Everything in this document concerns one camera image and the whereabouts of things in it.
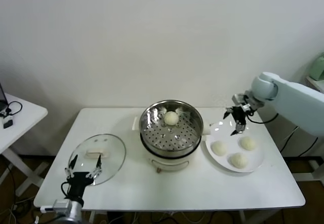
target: white table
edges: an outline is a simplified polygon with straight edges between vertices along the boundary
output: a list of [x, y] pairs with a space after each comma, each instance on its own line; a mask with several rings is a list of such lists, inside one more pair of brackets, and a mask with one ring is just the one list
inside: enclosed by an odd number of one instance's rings
[[[18, 101], [23, 105], [22, 111], [13, 116], [13, 126], [4, 129], [0, 126], [0, 154], [6, 157], [14, 166], [22, 171], [28, 178], [16, 189], [16, 195], [20, 196], [33, 183], [40, 187], [43, 179], [38, 176], [48, 166], [47, 163], [41, 163], [33, 172], [9, 147], [29, 129], [37, 124], [47, 115], [47, 109], [31, 102], [22, 100], [15, 96], [6, 94], [8, 103]], [[12, 113], [19, 110], [20, 105], [13, 103], [10, 105]], [[0, 184], [8, 174], [8, 169], [0, 177]]]
[[[198, 108], [204, 120], [222, 119], [223, 108]], [[71, 152], [85, 139], [102, 133], [119, 136], [127, 149], [119, 173], [98, 186], [86, 188], [84, 210], [205, 211], [271, 209], [245, 223], [259, 223], [274, 214], [272, 208], [297, 207], [305, 198], [264, 125], [249, 124], [265, 151], [263, 165], [251, 174], [226, 171], [215, 165], [203, 144], [195, 162], [178, 172], [156, 170], [144, 158], [139, 133], [132, 131], [135, 116], [144, 108], [85, 108], [78, 114], [35, 200], [35, 206], [52, 205], [64, 198], [60, 185]]]

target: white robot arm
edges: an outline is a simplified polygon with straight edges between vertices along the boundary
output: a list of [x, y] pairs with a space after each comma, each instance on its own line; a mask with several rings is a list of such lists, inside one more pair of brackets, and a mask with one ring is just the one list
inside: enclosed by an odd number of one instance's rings
[[252, 82], [251, 90], [233, 96], [234, 107], [227, 108], [224, 118], [232, 114], [236, 130], [245, 129], [245, 117], [264, 103], [270, 104], [278, 114], [313, 136], [324, 136], [324, 94], [298, 83], [288, 82], [278, 75], [263, 72]]

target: white plate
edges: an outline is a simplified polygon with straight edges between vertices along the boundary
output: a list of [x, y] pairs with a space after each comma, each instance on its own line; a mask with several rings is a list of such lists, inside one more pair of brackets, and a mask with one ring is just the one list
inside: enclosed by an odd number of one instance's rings
[[[264, 152], [262, 150], [262, 146], [260, 142], [258, 142], [257, 139], [253, 137], [253, 135], [249, 134], [248, 127], [244, 131], [244, 133], [230, 136], [231, 133], [234, 131], [234, 129], [235, 129], [235, 122], [231, 115], [228, 116], [225, 120], [213, 124], [211, 126], [211, 135], [207, 136], [206, 139], [207, 150], [216, 162], [218, 162], [220, 165], [222, 165], [223, 167], [231, 171], [253, 172], [258, 167], [260, 167], [263, 163]], [[257, 144], [256, 149], [254, 149], [253, 151], [248, 151], [243, 149], [240, 146], [239, 140], [245, 136], [250, 137], [256, 142]], [[216, 155], [211, 149], [211, 145], [213, 144], [213, 142], [218, 140], [225, 143], [227, 149], [226, 155], [222, 157]], [[236, 168], [230, 163], [230, 157], [235, 153], [242, 153], [249, 160], [248, 165], [244, 169]]]

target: stainless steel pot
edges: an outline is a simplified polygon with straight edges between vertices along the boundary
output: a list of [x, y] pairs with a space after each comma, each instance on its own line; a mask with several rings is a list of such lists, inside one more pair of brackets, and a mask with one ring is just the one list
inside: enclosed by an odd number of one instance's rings
[[[168, 111], [174, 111], [179, 121], [170, 126], [164, 122]], [[145, 148], [165, 159], [178, 159], [191, 154], [198, 147], [203, 133], [203, 119], [193, 106], [176, 100], [157, 102], [148, 107], [139, 122], [141, 140]]]

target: green object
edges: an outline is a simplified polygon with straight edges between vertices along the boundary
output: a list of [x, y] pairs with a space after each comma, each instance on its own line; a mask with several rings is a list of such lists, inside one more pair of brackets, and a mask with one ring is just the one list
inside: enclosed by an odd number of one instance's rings
[[309, 76], [316, 81], [324, 80], [324, 56], [320, 56], [314, 61]]

